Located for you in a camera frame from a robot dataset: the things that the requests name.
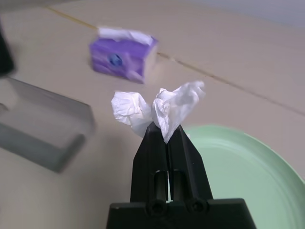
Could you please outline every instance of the gray tray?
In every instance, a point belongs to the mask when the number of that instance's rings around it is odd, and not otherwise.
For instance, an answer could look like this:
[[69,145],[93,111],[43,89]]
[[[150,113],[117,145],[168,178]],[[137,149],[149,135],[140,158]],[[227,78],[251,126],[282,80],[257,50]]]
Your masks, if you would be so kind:
[[89,105],[15,79],[0,80],[0,147],[58,172],[94,127]]

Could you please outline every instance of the logo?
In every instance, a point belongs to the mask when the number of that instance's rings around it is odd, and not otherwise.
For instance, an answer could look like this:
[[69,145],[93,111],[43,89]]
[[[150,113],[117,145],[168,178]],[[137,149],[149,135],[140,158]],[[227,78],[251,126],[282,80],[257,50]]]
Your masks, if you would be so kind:
[[123,65],[123,60],[118,54],[111,54],[108,60],[112,66],[120,67]]

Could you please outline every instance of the green plate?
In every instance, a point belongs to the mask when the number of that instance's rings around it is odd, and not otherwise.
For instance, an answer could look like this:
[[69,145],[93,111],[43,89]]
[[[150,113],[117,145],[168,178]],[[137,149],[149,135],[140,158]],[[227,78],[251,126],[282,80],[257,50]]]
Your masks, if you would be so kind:
[[273,150],[220,126],[186,131],[202,156],[214,198],[243,198],[258,229],[305,229],[305,184]]

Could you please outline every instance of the beige floor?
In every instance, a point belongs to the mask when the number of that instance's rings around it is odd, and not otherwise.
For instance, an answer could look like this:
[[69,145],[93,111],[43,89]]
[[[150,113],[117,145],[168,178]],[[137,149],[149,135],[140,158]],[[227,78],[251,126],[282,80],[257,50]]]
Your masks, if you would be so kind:
[[147,84],[131,83],[91,70],[88,44],[96,31],[90,26],[41,7],[2,14],[18,65],[14,77],[90,104],[98,128],[60,175],[0,149],[1,229],[104,228],[109,204],[128,201],[141,139],[114,120],[115,91],[137,91],[152,101],[160,87],[204,80],[207,96],[183,126],[241,129],[305,178],[305,31],[173,0],[86,0],[52,8],[94,26],[147,31],[160,39],[162,53],[180,62],[159,56]]

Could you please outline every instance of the purple tissue pack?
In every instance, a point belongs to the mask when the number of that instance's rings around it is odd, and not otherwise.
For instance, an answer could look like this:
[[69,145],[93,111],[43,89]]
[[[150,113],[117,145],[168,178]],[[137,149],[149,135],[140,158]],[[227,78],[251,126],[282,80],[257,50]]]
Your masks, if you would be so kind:
[[90,44],[92,67],[95,71],[144,83],[155,65],[158,41],[151,45],[132,40],[98,38]]

